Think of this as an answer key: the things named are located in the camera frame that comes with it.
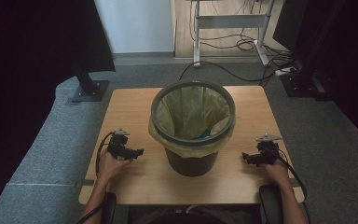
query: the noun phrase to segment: gray carpet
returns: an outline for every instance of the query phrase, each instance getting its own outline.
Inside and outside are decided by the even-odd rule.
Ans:
[[[222,63],[234,74],[258,78],[260,63]],[[0,197],[0,223],[74,223],[83,209],[77,197],[87,172],[104,113],[113,90],[164,87],[187,64],[118,66],[92,79],[110,81],[100,103],[69,104],[78,85],[73,77],[56,90],[56,101],[26,157]],[[256,85],[204,64],[190,67],[185,78],[221,85]],[[278,77],[265,88],[287,150],[306,183],[312,223],[358,223],[358,130],[334,102],[288,98]],[[123,223],[126,207],[117,210]]]

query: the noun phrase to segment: metal frame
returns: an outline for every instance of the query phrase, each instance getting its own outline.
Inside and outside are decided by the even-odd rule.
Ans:
[[[269,65],[269,59],[263,47],[264,37],[266,36],[267,27],[269,26],[269,18],[274,6],[275,0],[269,0],[268,10],[265,15],[217,15],[217,16],[201,16],[200,0],[197,0],[195,30],[196,38],[194,41],[194,66],[200,67],[200,29],[221,29],[221,28],[261,28],[257,40],[255,40],[255,48],[260,56],[260,60],[264,66]]]

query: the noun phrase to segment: plastic bag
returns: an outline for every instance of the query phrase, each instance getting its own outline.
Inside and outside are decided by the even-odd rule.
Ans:
[[[225,97],[208,87],[188,86],[168,92],[155,108],[155,117],[159,127],[167,134],[182,140],[211,138],[219,134],[227,123],[230,130],[222,138],[202,146],[184,146],[162,137],[150,119],[149,133],[165,148],[182,158],[201,158],[219,151],[232,135],[235,119],[232,119],[233,101],[228,103]]]

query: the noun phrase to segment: trash can rim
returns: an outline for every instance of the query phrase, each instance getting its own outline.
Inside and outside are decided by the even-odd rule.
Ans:
[[[228,107],[229,107],[229,113],[230,118],[228,123],[225,125],[225,127],[217,134],[203,138],[203,139],[183,139],[178,138],[176,136],[172,136],[168,133],[166,133],[162,127],[158,124],[158,120],[156,117],[155,111],[157,110],[158,103],[160,100],[167,95],[169,92],[180,89],[182,87],[191,87],[191,86],[197,86],[197,87],[206,87],[210,88],[218,93],[220,93],[225,100],[227,101]],[[223,87],[218,84],[215,84],[208,80],[202,80],[202,79],[190,79],[190,80],[180,80],[177,81],[159,91],[154,98],[151,106],[151,120],[153,122],[153,125],[157,131],[157,133],[163,137],[164,139],[173,142],[175,144],[186,146],[186,147],[199,147],[204,145],[209,145],[211,143],[214,143],[220,139],[222,139],[226,134],[230,131],[232,124],[234,123],[235,119],[235,104],[234,100],[232,99],[231,94]]]

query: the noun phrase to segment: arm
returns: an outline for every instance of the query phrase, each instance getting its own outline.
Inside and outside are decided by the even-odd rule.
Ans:
[[[86,204],[86,208],[80,217],[85,216],[98,205],[103,202],[104,194],[109,182],[120,173],[121,169],[130,164],[131,161],[118,161],[113,158],[110,153],[104,150],[101,153],[100,158],[100,172],[95,182],[89,201]],[[94,216],[90,217],[84,223],[101,223],[102,210],[98,211]]]
[[[275,161],[272,165],[262,164],[261,166],[266,170],[269,178],[278,186],[281,192],[283,222],[285,224],[308,223],[297,202],[285,165],[280,161]]]

